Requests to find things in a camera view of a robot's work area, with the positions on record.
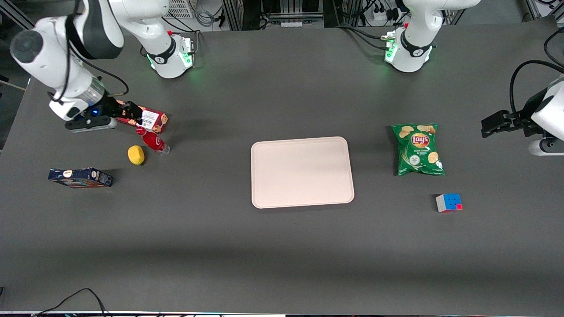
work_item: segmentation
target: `cereal box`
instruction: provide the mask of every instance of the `cereal box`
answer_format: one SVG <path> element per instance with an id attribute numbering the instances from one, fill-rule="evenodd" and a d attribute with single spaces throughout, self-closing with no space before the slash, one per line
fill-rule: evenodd
<path id="1" fill-rule="evenodd" d="M 113 177 L 95 168 L 80 170 L 51 169 L 48 180 L 70 188 L 110 187 Z"/>

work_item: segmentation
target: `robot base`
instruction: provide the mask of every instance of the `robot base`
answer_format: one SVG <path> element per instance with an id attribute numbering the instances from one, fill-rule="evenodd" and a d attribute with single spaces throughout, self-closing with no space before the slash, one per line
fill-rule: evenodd
<path id="1" fill-rule="evenodd" d="M 192 40 L 173 34 L 171 38 L 176 41 L 176 51 L 166 64 L 157 64 L 149 58 L 151 67 L 163 78 L 176 78 L 194 65 Z"/>
<path id="2" fill-rule="evenodd" d="M 409 51 L 403 47 L 400 43 L 399 38 L 405 31 L 405 28 L 398 28 L 394 31 L 388 32 L 388 37 L 395 37 L 396 40 L 391 47 L 386 51 L 384 55 L 384 61 L 390 63 L 395 69 L 404 73 L 412 73 L 419 70 L 423 64 L 429 60 L 429 54 L 433 47 L 431 46 L 427 52 L 423 53 L 419 57 L 413 57 Z"/>

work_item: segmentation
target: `chip bag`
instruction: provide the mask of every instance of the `chip bag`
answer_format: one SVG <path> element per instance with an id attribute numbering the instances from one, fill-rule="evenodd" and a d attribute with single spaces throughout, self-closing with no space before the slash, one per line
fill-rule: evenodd
<path id="1" fill-rule="evenodd" d="M 435 148 L 436 124 L 391 126 L 398 138 L 398 176 L 410 171 L 444 175 L 443 164 Z"/>

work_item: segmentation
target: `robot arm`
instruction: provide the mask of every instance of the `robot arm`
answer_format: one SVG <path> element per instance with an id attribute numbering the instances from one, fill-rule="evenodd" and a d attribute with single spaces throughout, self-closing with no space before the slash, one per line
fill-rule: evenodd
<path id="1" fill-rule="evenodd" d="M 108 0 L 84 3 L 82 15 L 47 17 L 37 21 L 32 30 L 18 33 L 10 44 L 10 53 L 29 74 L 55 89 L 49 106 L 67 121 L 67 129 L 112 128 L 116 125 L 114 117 L 140 120 L 140 109 L 130 104 L 121 107 L 107 97 L 102 83 L 71 54 L 73 45 L 92 58 L 115 58 L 124 44 Z"/>
<path id="2" fill-rule="evenodd" d="M 384 39 L 393 39 L 385 61 L 397 70 L 411 73 L 429 60 L 431 43 L 443 25 L 441 10 L 460 10 L 477 5 L 480 0 L 403 0 L 411 12 L 408 28 L 388 32 Z"/>
<path id="3" fill-rule="evenodd" d="M 484 138 L 498 132 L 521 129 L 526 137 L 542 135 L 529 144 L 531 154 L 564 155 L 564 75 L 530 97 L 516 114 L 500 110 L 482 120 Z"/>
<path id="4" fill-rule="evenodd" d="M 192 40 L 168 33 L 159 18 L 169 0 L 109 0 L 117 22 L 147 51 L 151 67 L 163 78 L 176 78 L 193 66 Z"/>

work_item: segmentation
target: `coca-cola bottle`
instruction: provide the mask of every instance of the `coca-cola bottle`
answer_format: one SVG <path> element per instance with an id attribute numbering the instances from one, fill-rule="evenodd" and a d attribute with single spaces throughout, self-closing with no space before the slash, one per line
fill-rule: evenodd
<path id="1" fill-rule="evenodd" d="M 147 131 L 142 126 L 138 126 L 135 132 L 143 138 L 143 142 L 154 149 L 158 155 L 167 155 L 170 152 L 170 147 L 161 138 L 159 138 L 153 131 Z"/>

